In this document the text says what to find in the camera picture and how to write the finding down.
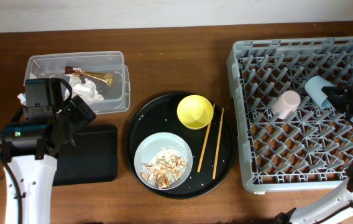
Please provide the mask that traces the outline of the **blue cup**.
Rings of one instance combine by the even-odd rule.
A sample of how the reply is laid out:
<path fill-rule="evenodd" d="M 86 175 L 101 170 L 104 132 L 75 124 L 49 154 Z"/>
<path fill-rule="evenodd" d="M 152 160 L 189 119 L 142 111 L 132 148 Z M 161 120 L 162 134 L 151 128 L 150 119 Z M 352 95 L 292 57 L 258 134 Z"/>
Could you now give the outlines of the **blue cup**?
<path fill-rule="evenodd" d="M 332 106 L 327 95 L 322 91 L 323 87 L 335 87 L 335 85 L 320 76 L 310 78 L 305 85 L 305 91 L 320 109 Z"/>

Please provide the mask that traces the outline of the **large white tissue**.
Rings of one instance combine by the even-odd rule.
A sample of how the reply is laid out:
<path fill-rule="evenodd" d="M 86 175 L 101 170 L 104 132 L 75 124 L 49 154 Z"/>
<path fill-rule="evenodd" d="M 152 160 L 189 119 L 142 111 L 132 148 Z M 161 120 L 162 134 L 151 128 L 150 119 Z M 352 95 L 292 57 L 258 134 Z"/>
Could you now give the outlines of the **large white tissue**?
<path fill-rule="evenodd" d="M 85 102 L 104 100 L 104 96 L 99 94 L 99 91 L 96 89 L 96 84 L 93 81 L 89 80 L 88 78 L 84 78 L 83 79 L 84 82 L 82 82 L 81 79 L 78 77 L 68 77 L 68 76 L 65 76 L 65 77 L 66 77 L 66 80 L 68 80 L 68 84 L 72 88 L 72 97 L 78 95 Z M 33 74 L 30 74 L 29 79 L 35 79 L 35 78 L 38 78 L 38 77 L 36 77 Z M 65 87 L 62 87 L 62 89 L 64 89 L 62 90 L 62 93 L 63 93 L 63 99 L 65 100 L 66 98 L 69 97 L 70 92 Z M 25 93 L 19 93 L 17 97 L 20 100 L 20 103 L 26 106 Z"/>

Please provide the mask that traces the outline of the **pink cup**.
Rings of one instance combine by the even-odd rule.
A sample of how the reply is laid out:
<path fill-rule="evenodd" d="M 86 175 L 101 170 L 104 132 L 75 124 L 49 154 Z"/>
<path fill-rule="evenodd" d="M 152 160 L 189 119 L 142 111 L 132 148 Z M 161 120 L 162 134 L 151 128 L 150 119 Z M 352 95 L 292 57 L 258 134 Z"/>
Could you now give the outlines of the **pink cup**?
<path fill-rule="evenodd" d="M 271 108 L 271 112 L 278 114 L 279 119 L 285 119 L 298 108 L 300 103 L 300 95 L 293 90 L 288 90 L 278 97 L 276 103 Z"/>

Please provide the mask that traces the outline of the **gold coffee sachet wrapper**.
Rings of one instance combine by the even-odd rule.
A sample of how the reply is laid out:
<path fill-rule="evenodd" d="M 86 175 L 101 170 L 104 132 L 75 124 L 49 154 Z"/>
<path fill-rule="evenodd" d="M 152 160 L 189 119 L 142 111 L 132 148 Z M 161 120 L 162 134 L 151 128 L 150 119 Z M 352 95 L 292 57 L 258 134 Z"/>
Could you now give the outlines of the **gold coffee sachet wrapper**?
<path fill-rule="evenodd" d="M 87 77 L 101 80 L 102 82 L 104 82 L 108 86 L 112 85 L 113 76 L 114 76 L 111 73 L 90 72 L 90 71 L 83 70 L 80 67 L 71 67 L 71 66 L 65 67 L 65 75 L 70 76 L 70 77 L 82 77 L 85 75 Z"/>

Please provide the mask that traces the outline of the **yellow bowl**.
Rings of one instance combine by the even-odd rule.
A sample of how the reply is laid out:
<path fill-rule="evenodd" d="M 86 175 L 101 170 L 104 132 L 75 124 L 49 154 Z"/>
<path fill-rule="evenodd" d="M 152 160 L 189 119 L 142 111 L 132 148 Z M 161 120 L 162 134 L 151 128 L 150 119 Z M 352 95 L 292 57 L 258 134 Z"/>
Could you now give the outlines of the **yellow bowl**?
<path fill-rule="evenodd" d="M 212 121 L 214 105 L 201 95 L 189 95 L 179 102 L 176 114 L 182 125 L 198 130 Z"/>

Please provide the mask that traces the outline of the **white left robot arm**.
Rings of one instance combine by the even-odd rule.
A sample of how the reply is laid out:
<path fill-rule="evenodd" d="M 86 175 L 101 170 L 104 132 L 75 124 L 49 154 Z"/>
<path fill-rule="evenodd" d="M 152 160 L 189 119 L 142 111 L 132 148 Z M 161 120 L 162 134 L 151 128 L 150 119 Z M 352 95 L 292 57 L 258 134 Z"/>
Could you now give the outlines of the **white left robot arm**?
<path fill-rule="evenodd" d="M 95 119 L 95 112 L 62 78 L 25 81 L 26 105 L 0 133 L 4 167 L 6 223 L 49 223 L 57 155 L 73 144 L 78 130 Z"/>

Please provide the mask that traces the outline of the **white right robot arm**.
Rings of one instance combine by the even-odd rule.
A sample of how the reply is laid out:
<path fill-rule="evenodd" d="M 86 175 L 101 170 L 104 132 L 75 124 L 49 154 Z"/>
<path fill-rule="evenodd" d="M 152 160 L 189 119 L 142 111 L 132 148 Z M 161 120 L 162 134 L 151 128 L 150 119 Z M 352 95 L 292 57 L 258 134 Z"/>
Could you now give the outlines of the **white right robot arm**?
<path fill-rule="evenodd" d="M 353 81 L 350 85 L 335 86 L 320 76 L 308 80 L 305 91 L 320 108 L 328 106 L 346 116 L 353 117 Z M 329 194 L 303 208 L 279 213 L 272 223 L 339 223 L 353 216 L 353 162 L 347 177 Z"/>

